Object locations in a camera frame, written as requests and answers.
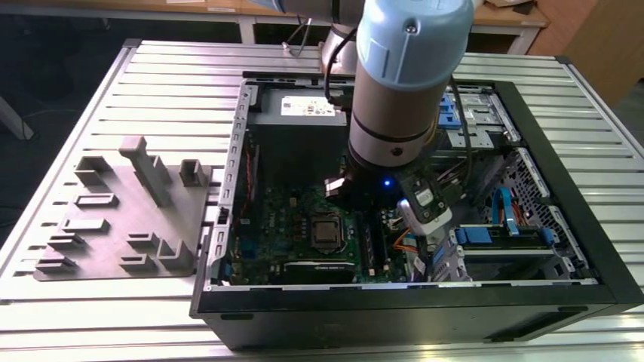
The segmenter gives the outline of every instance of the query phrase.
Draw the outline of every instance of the circuit board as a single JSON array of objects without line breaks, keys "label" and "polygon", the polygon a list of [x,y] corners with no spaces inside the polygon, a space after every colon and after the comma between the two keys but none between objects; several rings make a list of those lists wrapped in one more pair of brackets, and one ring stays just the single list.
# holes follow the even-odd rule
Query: circuit board
[{"label": "circuit board", "polygon": [[[373,216],[382,220],[378,232],[382,233],[387,248],[386,264],[382,269],[374,270],[362,264],[357,217],[354,213],[339,210],[326,202],[321,187],[295,190],[265,189],[261,203],[262,208],[255,213],[259,230],[239,232],[234,239],[231,284],[275,284],[273,278],[279,274],[282,265],[289,262],[350,263],[354,265],[353,283],[406,280],[405,256],[391,251],[391,242],[395,234],[399,234],[387,228],[387,219],[394,216],[393,211],[381,210]],[[250,220],[242,220],[241,223],[250,223]],[[313,238],[314,232],[327,234],[327,225],[333,225],[338,233],[338,239],[334,241],[337,244],[331,244],[330,248]]]}]

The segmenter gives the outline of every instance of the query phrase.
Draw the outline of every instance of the blue robot arm cap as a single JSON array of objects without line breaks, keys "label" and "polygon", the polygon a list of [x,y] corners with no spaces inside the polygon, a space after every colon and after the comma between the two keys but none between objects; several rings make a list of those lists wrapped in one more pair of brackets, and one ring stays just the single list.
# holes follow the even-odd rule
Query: blue robot arm cap
[{"label": "blue robot arm cap", "polygon": [[250,0],[251,3],[269,8],[270,10],[279,11],[283,13],[283,5],[281,4],[281,0]]},{"label": "blue robot arm cap", "polygon": [[366,0],[357,34],[370,77],[398,91],[439,84],[465,53],[471,0]]}]

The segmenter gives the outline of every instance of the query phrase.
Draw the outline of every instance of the dark floor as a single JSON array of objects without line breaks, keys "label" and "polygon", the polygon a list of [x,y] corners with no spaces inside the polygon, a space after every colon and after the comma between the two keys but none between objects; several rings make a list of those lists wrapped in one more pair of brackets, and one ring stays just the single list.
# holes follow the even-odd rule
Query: dark floor
[{"label": "dark floor", "polygon": [[[293,28],[257,26],[257,42],[279,44]],[[307,44],[325,36],[314,27]],[[0,95],[35,132],[19,141],[0,125],[0,245],[126,38],[238,42],[239,33],[230,23],[110,20],[105,29],[93,19],[0,16]],[[615,111],[644,140],[642,84]]]}]

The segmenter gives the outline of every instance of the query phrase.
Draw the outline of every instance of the slotted metal surface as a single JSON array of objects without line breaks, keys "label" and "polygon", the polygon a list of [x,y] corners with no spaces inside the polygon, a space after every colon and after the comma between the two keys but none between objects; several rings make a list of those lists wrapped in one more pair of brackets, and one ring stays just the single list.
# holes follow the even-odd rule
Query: slotted metal surface
[{"label": "slotted metal surface", "polygon": [[[165,164],[197,158],[223,167],[243,70],[317,72],[317,51],[299,59],[270,45],[143,41],[123,48],[38,191],[0,251],[2,360],[151,360],[238,357],[187,317],[193,278],[38,283],[30,273],[74,195],[81,155],[117,154],[141,134]],[[644,160],[609,110],[550,57],[470,54],[457,78],[515,83],[603,230],[644,285]],[[213,181],[219,182],[221,172]],[[205,219],[214,219],[209,207]],[[314,360],[639,360],[644,308],[593,318],[525,343],[427,345],[285,352]]]}]

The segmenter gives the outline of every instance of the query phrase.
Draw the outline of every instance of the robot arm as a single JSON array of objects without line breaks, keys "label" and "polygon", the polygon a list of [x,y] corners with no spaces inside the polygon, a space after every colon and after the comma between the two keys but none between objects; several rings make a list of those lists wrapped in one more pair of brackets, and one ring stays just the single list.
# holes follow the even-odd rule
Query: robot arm
[{"label": "robot arm", "polygon": [[451,213],[433,173],[410,163],[435,132],[439,101],[473,24],[471,0],[253,1],[345,25],[361,14],[349,131],[349,164],[357,166],[326,180],[326,198],[354,209],[371,207],[371,198],[382,197],[379,180],[395,175],[405,222],[415,235],[430,234]]}]

